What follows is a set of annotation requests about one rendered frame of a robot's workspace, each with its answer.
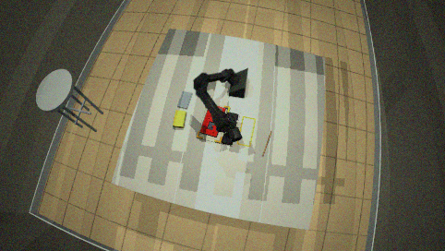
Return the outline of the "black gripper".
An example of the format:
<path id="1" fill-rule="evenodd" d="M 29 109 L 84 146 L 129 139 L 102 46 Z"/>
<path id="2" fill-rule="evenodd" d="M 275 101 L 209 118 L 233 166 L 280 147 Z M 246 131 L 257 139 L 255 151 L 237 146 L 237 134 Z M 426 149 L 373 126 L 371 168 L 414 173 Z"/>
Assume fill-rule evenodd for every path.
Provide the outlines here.
<path id="1" fill-rule="evenodd" d="M 232 116 L 235 118 L 236 121 L 238 120 L 238 114 L 232 113 Z M 230 146 L 233 145 L 233 141 L 230 139 L 230 135 L 228 132 L 223 133 L 222 143 L 225 145 L 230 145 Z"/>

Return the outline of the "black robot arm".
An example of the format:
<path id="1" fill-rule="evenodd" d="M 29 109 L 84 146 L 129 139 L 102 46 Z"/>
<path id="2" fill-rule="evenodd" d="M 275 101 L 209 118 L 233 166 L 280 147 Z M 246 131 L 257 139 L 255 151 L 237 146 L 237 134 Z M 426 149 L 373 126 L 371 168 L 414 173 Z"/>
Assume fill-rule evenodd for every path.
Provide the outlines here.
<path id="1" fill-rule="evenodd" d="M 233 86 L 238 85 L 240 78 L 241 76 L 238 76 L 231 68 L 208 75 L 207 73 L 202 73 L 194 79 L 194 89 L 196 95 L 202 100 L 206 108 L 209 110 L 212 116 L 212 121 L 216 126 L 216 130 L 223 133 L 228 132 L 230 139 L 233 142 L 242 139 L 239 128 L 235 126 L 236 120 L 232 116 L 231 112 L 226 114 L 218 108 L 210 94 L 207 92 L 207 87 L 209 83 L 218 80 L 220 80 L 221 83 L 228 81 L 228 83 Z"/>

